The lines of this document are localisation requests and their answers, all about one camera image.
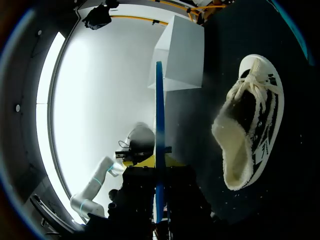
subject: shoelace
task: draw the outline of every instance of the shoelace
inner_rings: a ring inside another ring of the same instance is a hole
[[[256,101],[261,103],[262,112],[266,110],[266,101],[268,98],[267,90],[274,92],[275,94],[282,94],[281,89],[278,86],[269,83],[268,76],[266,74],[260,74],[261,60],[256,58],[249,71],[249,74],[245,78],[239,78],[234,86],[230,89],[226,98],[228,100],[239,100],[244,91],[247,90],[254,95]]]

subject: robotic arm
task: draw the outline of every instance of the robotic arm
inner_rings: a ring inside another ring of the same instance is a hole
[[[70,205],[80,216],[89,219],[89,213],[105,217],[103,206],[93,201],[95,196],[105,182],[106,174],[109,173],[116,177],[125,171],[125,167],[118,162],[114,162],[110,157],[106,156],[98,164],[94,174],[85,186],[83,191],[76,193],[70,199]]]

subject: black and white sneaker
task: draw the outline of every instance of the black and white sneaker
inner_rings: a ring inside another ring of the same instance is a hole
[[[222,148],[223,177],[230,190],[249,186],[262,174],[284,106],[282,83],[272,63],[257,54],[246,56],[240,63],[239,79],[212,126]]]

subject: white wall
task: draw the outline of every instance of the white wall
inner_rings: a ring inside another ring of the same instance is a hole
[[[155,93],[147,88],[150,61],[164,26],[114,18],[98,30],[81,22],[71,36],[56,79],[54,137],[71,194],[88,183],[103,156],[114,155],[136,122],[153,126]],[[107,174],[94,199],[108,216],[108,192],[122,177]]]

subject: white box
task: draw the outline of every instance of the white box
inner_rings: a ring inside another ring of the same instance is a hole
[[[148,87],[155,88],[156,62],[161,61],[164,91],[201,88],[204,54],[204,28],[174,16],[154,47]]]

